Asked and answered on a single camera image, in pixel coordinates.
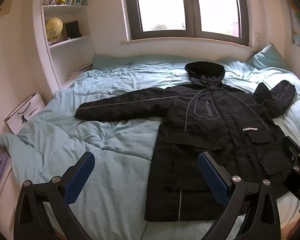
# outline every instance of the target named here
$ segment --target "bed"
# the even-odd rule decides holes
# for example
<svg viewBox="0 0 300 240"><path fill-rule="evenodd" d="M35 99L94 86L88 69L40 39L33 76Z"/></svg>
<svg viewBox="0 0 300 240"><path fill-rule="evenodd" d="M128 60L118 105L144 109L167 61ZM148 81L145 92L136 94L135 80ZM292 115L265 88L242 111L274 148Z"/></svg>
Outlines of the bed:
<svg viewBox="0 0 300 240"><path fill-rule="evenodd" d="M70 205L93 239L201 239L213 221L144 221L147 177L161 119L151 117L121 122L84 122L74 118L80 104L148 87L166 88L189 82L186 63L204 59L144 55L112 58L96 56L91 71L80 75L69 89L58 91L47 107L27 122L17 136L0 135L0 146L12 157L21 185L49 181L74 165L85 151L96 166L77 202ZM260 82L273 88L281 80L295 85L289 110L274 119L300 145L300 80L269 45L248 62L224 58L223 82L253 93ZM300 202L288 193L278 200L282 227L298 218ZM48 209L53 226L60 230ZM237 222L233 239L243 221Z"/></svg>

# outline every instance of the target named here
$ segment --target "zipper pocket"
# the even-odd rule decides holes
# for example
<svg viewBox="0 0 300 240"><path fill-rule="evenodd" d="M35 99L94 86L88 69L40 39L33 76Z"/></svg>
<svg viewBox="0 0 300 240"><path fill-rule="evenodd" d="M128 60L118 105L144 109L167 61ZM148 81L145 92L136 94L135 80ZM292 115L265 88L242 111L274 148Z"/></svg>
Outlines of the zipper pocket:
<svg viewBox="0 0 300 240"><path fill-rule="evenodd" d="M208 111L209 116L212 116L212 111L211 111L210 103L209 103L208 100L206 101L206 108L207 108L207 111Z"/></svg>
<svg viewBox="0 0 300 240"><path fill-rule="evenodd" d="M220 118L215 106L213 105L212 99L203 97L197 97L194 106L194 115L208 120Z"/></svg>

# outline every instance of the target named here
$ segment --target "window frame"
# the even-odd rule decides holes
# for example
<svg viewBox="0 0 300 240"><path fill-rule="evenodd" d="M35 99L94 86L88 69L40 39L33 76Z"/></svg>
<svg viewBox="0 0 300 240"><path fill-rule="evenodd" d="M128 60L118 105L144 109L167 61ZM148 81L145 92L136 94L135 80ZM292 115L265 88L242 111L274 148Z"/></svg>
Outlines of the window frame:
<svg viewBox="0 0 300 240"><path fill-rule="evenodd" d="M183 2L185 6L186 30L143 32L138 0L126 0L131 39L141 40L163 37L192 37L229 41L249 46L249 15L246 0L239 0L239 3L237 2L237 5L240 5L240 8L238 7L240 38L220 33L203 32L201 30L199 0L183 0Z"/></svg>

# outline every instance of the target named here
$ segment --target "globe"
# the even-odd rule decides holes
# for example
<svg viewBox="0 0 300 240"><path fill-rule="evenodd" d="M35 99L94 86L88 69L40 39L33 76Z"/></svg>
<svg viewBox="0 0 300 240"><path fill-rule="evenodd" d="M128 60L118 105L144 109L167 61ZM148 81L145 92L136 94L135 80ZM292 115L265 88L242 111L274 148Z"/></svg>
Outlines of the globe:
<svg viewBox="0 0 300 240"><path fill-rule="evenodd" d="M51 18L45 21L48 41L58 38L63 29L63 23L58 18Z"/></svg>

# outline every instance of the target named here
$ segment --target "metal screw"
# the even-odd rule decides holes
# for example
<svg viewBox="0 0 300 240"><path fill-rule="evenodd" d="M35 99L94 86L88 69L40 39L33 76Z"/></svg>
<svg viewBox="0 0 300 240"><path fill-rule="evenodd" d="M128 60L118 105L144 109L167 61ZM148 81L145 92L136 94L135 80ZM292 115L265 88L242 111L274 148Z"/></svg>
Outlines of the metal screw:
<svg viewBox="0 0 300 240"><path fill-rule="evenodd" d="M53 183L58 183L60 181L60 177L56 176L52 178Z"/></svg>
<svg viewBox="0 0 300 240"><path fill-rule="evenodd" d="M263 180L263 184L265 184L266 186L269 186L269 185L270 185L270 181L267 180L267 179L264 179L264 180Z"/></svg>
<svg viewBox="0 0 300 240"><path fill-rule="evenodd" d="M240 182L240 181L241 181L241 178L240 178L239 176L233 176L233 177L232 177L232 180L233 180L234 182Z"/></svg>
<svg viewBox="0 0 300 240"><path fill-rule="evenodd" d="M24 183L23 183L23 186L25 187L28 187L30 185L30 181L29 180L26 180Z"/></svg>

